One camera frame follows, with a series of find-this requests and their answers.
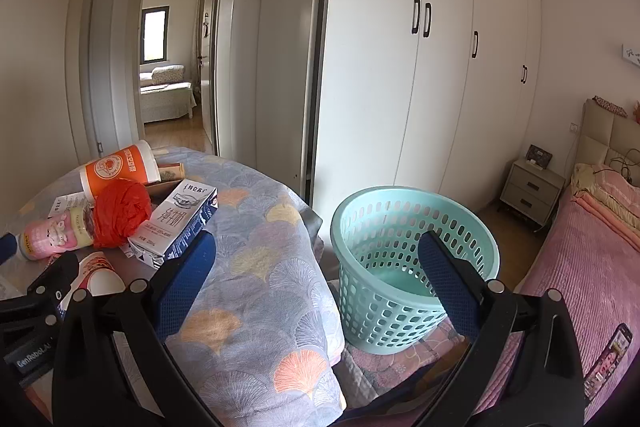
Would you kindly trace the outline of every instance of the crumpled red bag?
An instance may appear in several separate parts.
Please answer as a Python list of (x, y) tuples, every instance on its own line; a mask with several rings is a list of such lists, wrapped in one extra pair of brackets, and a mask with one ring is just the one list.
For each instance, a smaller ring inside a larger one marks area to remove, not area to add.
[(117, 179), (95, 199), (94, 247), (117, 248), (151, 217), (151, 198), (143, 184)]

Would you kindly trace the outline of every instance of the silver screw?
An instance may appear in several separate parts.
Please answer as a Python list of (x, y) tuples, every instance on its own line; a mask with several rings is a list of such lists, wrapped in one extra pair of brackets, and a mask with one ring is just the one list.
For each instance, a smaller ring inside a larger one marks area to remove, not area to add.
[(146, 290), (146, 281), (144, 279), (136, 279), (130, 284), (129, 289), (132, 293), (142, 293)]
[(74, 301), (82, 302), (86, 297), (86, 290), (84, 288), (80, 288), (79, 290), (74, 291)]
[(552, 301), (560, 302), (562, 300), (562, 294), (555, 288), (551, 288), (546, 294)]
[(504, 284), (497, 279), (491, 279), (486, 285), (493, 293), (504, 292)]

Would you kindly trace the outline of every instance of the nightstand drawer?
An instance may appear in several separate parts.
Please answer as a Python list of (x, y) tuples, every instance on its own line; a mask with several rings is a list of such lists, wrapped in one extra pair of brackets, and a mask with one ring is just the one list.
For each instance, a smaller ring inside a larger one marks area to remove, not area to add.
[(545, 223), (546, 216), (549, 215), (551, 210), (551, 206), (537, 198), (533, 198), (529, 193), (513, 184), (506, 186), (502, 201), (526, 214), (535, 222), (540, 223), (540, 225)]
[(558, 195), (559, 190), (557, 187), (535, 177), (530, 172), (527, 172), (518, 166), (513, 167), (509, 183), (516, 185), (516, 187), (528, 192), (537, 200), (540, 200), (549, 206), (554, 204), (556, 201), (556, 196)]

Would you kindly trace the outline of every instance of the mint green plastic basket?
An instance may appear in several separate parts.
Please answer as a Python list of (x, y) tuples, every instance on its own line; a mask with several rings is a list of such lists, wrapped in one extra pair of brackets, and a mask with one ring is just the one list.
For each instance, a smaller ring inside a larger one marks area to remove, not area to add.
[(420, 267), (420, 236), (436, 230), (449, 251), (484, 280), (498, 274), (491, 232), (464, 206), (407, 187), (374, 187), (344, 200), (331, 222), (340, 261), (340, 317), (353, 346), (391, 355), (415, 344), (446, 317)]

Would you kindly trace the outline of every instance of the basket rim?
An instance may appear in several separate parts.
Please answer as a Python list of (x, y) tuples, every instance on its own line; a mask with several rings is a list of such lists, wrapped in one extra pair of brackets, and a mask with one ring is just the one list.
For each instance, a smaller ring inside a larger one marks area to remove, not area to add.
[[(498, 245), (495, 242), (494, 236), (491, 234), (491, 232), (485, 226), (485, 224), (482, 221), (480, 221), (479, 217), (476, 216), (476, 214), (471, 212), (471, 210), (468, 210), (468, 208), (466, 208), (465, 206), (459, 204), (457, 201), (451, 200), (440, 194), (435, 194), (434, 192), (428, 192), (427, 190), (420, 190), (420, 188), (415, 188), (415, 187), (401, 187), (399, 185), (383, 185), (380, 187), (364, 188), (363, 190), (359, 190), (358, 192), (346, 198), (342, 203), (338, 205), (338, 208), (335, 209), (334, 217), (332, 217), (331, 227), (330, 227), (331, 243), (332, 245), (334, 245), (334, 253), (336, 254), (336, 257), (338, 258), (338, 260), (341, 263), (345, 263), (349, 267), (349, 270), (355, 272), (357, 277), (359, 277), (363, 282), (366, 282), (372, 288), (375, 287), (376, 288), (375, 293), (382, 295), (387, 300), (390, 300), (393, 302), (397, 300), (402, 300), (402, 304), (404, 305), (409, 304), (414, 308), (437, 307), (444, 311), (444, 307), (440, 303), (440, 300), (437, 297), (431, 297), (431, 296), (422, 297), (414, 293), (410, 293), (410, 292), (398, 289), (395, 286), (391, 286), (389, 283), (386, 283), (383, 280), (380, 280), (377, 277), (375, 277), (364, 266), (362, 266), (360, 263), (358, 263), (358, 261), (356, 261), (356, 258), (353, 256), (353, 253), (351, 253), (350, 248), (347, 247), (347, 243), (342, 238), (342, 233), (340, 232), (340, 217), (344, 213), (345, 208), (347, 208), (347, 206), (351, 202), (363, 196), (364, 194), (367, 194), (369, 192), (377, 192), (378, 190), (390, 190), (392, 192), (394, 191), (400, 192), (400, 191), (408, 190), (410, 192), (420, 192), (421, 194), (428, 194), (430, 196), (433, 196), (437, 200), (447, 201), (447, 203), (453, 204), (453, 206), (456, 206), (460, 210), (464, 210), (465, 212), (467, 212), (469, 214), (469, 217), (472, 217), (473, 219), (475, 219), (478, 225), (480, 225), (480, 227), (486, 232), (487, 237), (491, 242), (492, 248), (494, 248), (495, 252), (497, 253), (498, 262), (494, 263), (494, 266), (492, 267), (491, 272), (489, 272), (489, 277), (486, 280), (491, 280), (496, 278), (496, 276), (498, 275), (498, 270), (500, 269), (500, 252), (498, 251)], [(345, 256), (342, 253), (343, 251), (348, 251), (350, 253), (350, 256), (348, 257)]]

